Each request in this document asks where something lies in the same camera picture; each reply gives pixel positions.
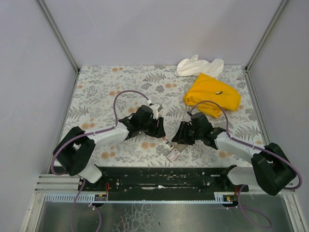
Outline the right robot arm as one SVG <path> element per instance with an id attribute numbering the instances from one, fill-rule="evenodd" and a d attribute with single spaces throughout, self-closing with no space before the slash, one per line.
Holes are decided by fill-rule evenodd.
<path id="1" fill-rule="evenodd" d="M 202 141 L 208 147 L 249 162 L 251 167 L 234 167 L 228 171 L 228 179 L 234 185 L 259 186 L 271 196 L 277 195 L 296 177 L 296 171 L 277 144 L 251 145 L 233 137 L 226 129 L 214 128 L 203 113 L 191 115 L 189 122 L 182 121 L 172 141 L 182 145 Z"/>

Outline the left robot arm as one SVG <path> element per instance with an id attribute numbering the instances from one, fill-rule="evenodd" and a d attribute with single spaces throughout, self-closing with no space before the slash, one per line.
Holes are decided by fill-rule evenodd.
<path id="1" fill-rule="evenodd" d="M 85 132 L 74 127 L 53 151 L 53 161 L 58 161 L 68 175 L 77 175 L 94 184 L 101 179 L 102 172 L 90 161 L 92 153 L 104 145 L 129 140 L 141 133 L 154 138 L 165 137 L 164 119 L 159 115 L 161 110 L 161 104 L 151 103 L 140 106 L 111 128 Z"/>

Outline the red white staple box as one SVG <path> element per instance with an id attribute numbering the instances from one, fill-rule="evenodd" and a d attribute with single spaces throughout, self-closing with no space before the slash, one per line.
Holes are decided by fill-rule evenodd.
<path id="1" fill-rule="evenodd" d="M 174 149 L 167 155 L 167 159 L 170 162 L 173 162 L 179 155 L 180 155 L 180 151 L 178 149 Z"/>

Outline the cardboard staple box tray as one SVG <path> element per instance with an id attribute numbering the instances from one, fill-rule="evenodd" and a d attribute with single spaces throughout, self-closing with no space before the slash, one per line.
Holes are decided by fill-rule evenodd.
<path id="1" fill-rule="evenodd" d="M 184 144 L 175 144 L 174 145 L 174 149 L 176 149 L 180 153 L 183 152 L 187 147 L 188 147 L 188 145 L 184 145 Z"/>

